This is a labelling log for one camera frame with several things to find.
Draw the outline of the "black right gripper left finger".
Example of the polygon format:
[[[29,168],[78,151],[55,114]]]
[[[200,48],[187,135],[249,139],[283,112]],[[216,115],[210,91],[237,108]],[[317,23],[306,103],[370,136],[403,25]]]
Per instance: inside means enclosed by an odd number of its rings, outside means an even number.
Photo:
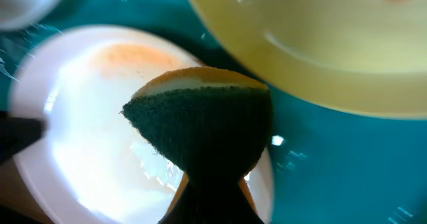
[[[12,117],[1,112],[1,164],[43,136],[45,122],[41,119]]]

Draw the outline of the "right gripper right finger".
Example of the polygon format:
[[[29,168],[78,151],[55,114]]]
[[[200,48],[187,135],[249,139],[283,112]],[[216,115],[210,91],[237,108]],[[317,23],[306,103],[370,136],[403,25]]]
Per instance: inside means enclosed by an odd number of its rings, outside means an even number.
[[[198,191],[186,184],[159,224],[264,224],[239,185]]]

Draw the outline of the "yellow green sponge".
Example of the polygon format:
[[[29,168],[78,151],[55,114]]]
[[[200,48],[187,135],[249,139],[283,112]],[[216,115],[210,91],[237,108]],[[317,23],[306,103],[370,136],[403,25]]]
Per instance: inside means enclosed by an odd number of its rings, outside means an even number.
[[[268,86],[213,67],[168,71],[136,91],[121,112],[197,187],[237,183],[272,135]]]

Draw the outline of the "white front plate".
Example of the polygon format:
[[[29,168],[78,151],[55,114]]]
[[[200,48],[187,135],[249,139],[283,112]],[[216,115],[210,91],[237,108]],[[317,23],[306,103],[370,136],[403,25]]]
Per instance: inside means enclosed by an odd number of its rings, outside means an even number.
[[[44,132],[14,162],[54,223],[157,223],[171,209],[183,172],[121,110],[146,83],[177,69],[215,86],[257,85],[151,33],[114,25],[66,30],[23,58],[9,112],[40,119]]]

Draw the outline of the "white plate with ketchup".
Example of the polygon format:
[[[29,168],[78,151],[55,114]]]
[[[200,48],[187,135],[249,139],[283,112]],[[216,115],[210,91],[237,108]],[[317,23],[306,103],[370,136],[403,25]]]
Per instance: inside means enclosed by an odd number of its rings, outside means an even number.
[[[12,31],[42,20],[62,0],[1,0],[1,30]]]

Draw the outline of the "yellow-green plate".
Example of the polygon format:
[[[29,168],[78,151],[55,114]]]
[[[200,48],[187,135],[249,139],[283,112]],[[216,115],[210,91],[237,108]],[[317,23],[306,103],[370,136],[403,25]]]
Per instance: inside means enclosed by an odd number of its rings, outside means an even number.
[[[216,40],[323,107],[426,117],[426,0],[189,0]]]

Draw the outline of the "teal plastic tray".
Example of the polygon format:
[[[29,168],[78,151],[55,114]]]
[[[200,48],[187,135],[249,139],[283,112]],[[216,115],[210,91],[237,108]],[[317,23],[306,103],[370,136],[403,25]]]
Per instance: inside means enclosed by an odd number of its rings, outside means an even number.
[[[187,0],[65,0],[46,19],[1,33],[14,72],[51,35],[83,24],[118,24],[165,37],[211,62],[239,65],[210,35]],[[325,109],[274,89],[277,143],[271,223],[425,223],[426,122]]]

